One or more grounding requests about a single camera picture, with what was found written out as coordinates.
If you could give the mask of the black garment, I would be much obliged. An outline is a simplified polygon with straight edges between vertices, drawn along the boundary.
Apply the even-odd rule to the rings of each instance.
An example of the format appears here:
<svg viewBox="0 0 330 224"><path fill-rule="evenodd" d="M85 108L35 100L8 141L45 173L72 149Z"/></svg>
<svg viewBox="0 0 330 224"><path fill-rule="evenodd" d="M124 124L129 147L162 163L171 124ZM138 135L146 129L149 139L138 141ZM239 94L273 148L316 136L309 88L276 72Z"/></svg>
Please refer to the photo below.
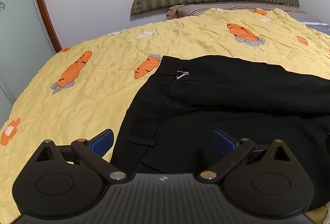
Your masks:
<svg viewBox="0 0 330 224"><path fill-rule="evenodd" d="M126 173L199 173L220 159L220 129L259 144L283 140L329 201L329 80L219 55L165 56L135 95L111 163Z"/></svg>

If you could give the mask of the yellow carrot print quilt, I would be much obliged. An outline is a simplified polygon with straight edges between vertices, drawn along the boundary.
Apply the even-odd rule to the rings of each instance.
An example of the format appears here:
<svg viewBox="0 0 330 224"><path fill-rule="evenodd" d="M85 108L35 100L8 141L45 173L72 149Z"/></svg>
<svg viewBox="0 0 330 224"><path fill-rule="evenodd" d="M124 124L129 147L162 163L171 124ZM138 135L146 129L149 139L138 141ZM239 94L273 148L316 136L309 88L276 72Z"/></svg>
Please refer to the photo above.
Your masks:
<svg viewBox="0 0 330 224"><path fill-rule="evenodd" d="M198 16L137 26L57 53L38 71L1 127L1 223L19 216L12 186L45 139L67 144L104 129L119 131L150 73L147 59L223 55L329 78L329 35L285 10L209 9Z"/></svg>

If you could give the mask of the frosted glass wardrobe door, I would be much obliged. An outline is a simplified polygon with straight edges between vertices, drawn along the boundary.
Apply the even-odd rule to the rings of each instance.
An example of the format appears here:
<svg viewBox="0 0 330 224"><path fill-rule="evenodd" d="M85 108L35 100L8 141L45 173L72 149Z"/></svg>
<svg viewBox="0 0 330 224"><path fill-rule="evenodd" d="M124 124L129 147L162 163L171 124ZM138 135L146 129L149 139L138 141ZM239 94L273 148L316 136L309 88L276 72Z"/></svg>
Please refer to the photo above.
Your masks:
<svg viewBox="0 0 330 224"><path fill-rule="evenodd" d="M35 0L1 0L1 124L53 55Z"/></svg>

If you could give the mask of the blue striped bed sheet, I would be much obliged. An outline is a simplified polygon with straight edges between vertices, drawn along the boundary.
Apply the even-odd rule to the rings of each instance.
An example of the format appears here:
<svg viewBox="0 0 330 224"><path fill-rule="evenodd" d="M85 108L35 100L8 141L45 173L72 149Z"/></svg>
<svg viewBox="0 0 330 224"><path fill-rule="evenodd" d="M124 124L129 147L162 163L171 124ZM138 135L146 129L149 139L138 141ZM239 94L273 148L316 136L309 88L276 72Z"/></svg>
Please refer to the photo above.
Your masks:
<svg viewBox="0 0 330 224"><path fill-rule="evenodd" d="M313 18L312 16L308 15L304 12L293 13L291 16L295 20L299 21L300 23L306 25L308 28L315 29L319 32L325 33L330 35L330 27L329 24L323 22L322 20Z"/></svg>

